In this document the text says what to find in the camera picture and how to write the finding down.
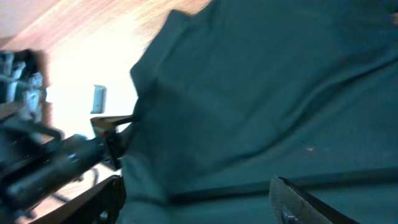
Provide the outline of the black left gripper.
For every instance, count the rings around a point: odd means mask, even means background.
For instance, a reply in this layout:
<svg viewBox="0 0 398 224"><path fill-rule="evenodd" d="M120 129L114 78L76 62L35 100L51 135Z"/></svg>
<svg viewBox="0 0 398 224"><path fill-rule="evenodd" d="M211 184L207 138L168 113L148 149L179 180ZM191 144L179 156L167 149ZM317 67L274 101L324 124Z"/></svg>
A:
<svg viewBox="0 0 398 224"><path fill-rule="evenodd" d="M91 118L91 126L96 138L105 143L104 158L102 164L111 170L121 168L120 158L123 156L125 146L122 135L118 133L117 127L133 122L133 116L103 116Z"/></svg>

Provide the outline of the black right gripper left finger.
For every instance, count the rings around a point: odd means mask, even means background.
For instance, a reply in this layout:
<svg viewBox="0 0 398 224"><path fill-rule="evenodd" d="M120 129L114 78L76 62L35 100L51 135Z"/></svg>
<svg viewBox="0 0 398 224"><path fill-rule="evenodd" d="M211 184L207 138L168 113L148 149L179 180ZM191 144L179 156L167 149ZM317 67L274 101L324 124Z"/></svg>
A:
<svg viewBox="0 0 398 224"><path fill-rule="evenodd" d="M124 179L112 175L32 224L115 224L125 201Z"/></svg>

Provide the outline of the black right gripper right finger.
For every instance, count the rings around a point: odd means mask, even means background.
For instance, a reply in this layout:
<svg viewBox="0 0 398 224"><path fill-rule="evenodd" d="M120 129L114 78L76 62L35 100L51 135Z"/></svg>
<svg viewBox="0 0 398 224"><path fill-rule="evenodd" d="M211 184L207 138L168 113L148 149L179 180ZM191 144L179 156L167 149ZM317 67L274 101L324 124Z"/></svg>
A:
<svg viewBox="0 0 398 224"><path fill-rule="evenodd" d="M278 224L358 224L283 177L274 177L269 200Z"/></svg>

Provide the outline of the dark green polo shirt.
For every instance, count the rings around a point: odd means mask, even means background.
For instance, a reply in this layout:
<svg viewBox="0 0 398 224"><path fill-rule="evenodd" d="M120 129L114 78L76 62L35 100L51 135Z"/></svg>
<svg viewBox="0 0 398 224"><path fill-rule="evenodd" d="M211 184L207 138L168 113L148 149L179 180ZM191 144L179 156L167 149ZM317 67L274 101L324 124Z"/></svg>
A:
<svg viewBox="0 0 398 224"><path fill-rule="evenodd" d="M397 222L396 1L173 10L131 69L119 223L274 223L283 177L360 223Z"/></svg>

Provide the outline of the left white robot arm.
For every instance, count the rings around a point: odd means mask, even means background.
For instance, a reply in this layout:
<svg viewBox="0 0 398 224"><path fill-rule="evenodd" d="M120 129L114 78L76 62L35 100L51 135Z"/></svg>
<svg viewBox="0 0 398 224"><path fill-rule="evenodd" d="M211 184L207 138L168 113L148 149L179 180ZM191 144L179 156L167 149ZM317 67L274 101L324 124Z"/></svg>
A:
<svg viewBox="0 0 398 224"><path fill-rule="evenodd" d="M116 128L134 117L90 121L93 139L79 134L65 139L55 129L17 116L1 119L1 223L32 218L36 206L99 163L121 168L126 146ZM36 223L116 223L125 200L123 178L112 175Z"/></svg>

